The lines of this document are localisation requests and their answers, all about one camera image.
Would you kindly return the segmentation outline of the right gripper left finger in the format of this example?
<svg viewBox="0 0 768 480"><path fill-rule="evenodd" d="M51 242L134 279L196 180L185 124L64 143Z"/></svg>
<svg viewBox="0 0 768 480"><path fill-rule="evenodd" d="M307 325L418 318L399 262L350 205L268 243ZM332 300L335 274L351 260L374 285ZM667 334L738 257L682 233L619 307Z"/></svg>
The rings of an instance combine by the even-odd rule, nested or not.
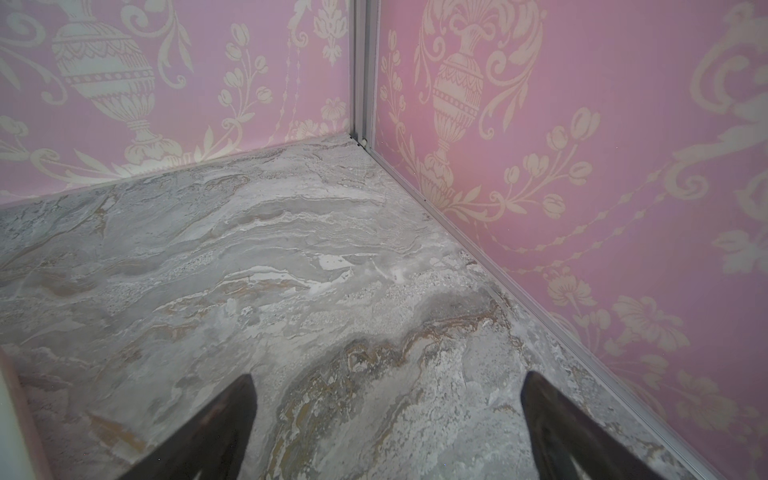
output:
<svg viewBox="0 0 768 480"><path fill-rule="evenodd" d="M257 408L252 376L242 374L122 478L236 479Z"/></svg>

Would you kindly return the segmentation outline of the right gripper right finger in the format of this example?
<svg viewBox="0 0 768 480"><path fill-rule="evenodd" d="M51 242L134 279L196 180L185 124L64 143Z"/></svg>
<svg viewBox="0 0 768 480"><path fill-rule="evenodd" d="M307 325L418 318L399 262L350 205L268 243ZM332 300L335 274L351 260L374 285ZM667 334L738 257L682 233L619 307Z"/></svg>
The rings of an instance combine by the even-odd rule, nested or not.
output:
<svg viewBox="0 0 768 480"><path fill-rule="evenodd" d="M520 393L541 479L658 479L543 375L529 371Z"/></svg>

